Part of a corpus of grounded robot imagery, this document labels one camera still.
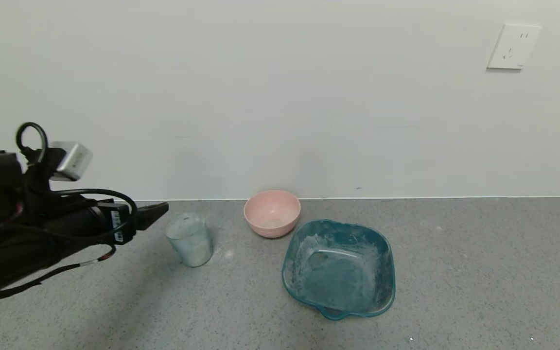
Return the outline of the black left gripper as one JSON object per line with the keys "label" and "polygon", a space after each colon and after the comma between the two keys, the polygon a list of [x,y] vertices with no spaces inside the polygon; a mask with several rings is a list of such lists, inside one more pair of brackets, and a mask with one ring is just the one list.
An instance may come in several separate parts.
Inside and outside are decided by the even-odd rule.
{"label": "black left gripper", "polygon": [[130,208],[113,199],[86,200],[69,212],[47,220],[47,232],[56,238],[80,245],[123,245],[131,241],[135,231],[147,230],[169,210],[167,202]]}

